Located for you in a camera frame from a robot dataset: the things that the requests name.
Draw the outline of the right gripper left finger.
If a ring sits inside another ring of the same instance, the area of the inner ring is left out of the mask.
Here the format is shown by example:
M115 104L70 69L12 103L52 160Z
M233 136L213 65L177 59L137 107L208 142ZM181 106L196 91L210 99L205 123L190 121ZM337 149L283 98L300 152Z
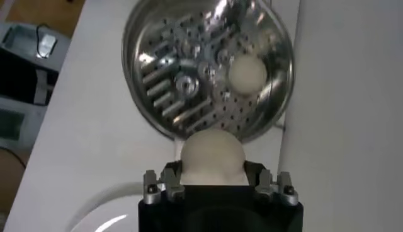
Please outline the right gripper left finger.
M144 204L160 203L163 193L170 202L183 199L185 187L181 184L181 174L181 161L167 163L159 178L157 178L154 170L147 170L143 175Z

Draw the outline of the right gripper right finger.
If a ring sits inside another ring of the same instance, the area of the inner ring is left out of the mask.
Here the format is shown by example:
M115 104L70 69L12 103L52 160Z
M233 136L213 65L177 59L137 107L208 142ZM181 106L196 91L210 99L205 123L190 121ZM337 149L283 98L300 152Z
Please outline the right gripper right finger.
M298 204L298 192L292 184L289 172L281 171L274 181L269 169L261 163L252 161L244 162L244 171L249 185L253 186L259 195L263 195L269 200L277 198L286 206Z

